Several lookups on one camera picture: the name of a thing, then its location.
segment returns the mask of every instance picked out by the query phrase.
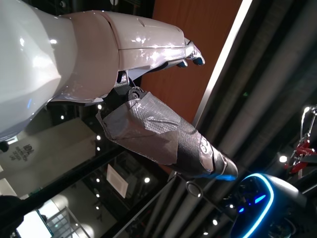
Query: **silver duct tape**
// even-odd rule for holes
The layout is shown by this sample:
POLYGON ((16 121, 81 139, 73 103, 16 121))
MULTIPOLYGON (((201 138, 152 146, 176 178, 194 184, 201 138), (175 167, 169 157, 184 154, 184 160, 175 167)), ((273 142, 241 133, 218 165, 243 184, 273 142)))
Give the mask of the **silver duct tape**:
POLYGON ((121 105, 104 119, 100 112, 96 117, 109 140, 159 164, 176 163, 181 117, 151 93, 121 105))

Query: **wooden panel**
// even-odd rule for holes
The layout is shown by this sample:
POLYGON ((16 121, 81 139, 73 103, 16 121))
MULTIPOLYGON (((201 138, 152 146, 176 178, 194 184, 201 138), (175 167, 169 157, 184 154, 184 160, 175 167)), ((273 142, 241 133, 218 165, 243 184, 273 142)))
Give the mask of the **wooden panel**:
POLYGON ((153 19, 178 26, 202 52, 206 64, 172 67, 143 76, 151 91, 185 120, 192 122, 212 70, 242 0, 156 0, 153 19))

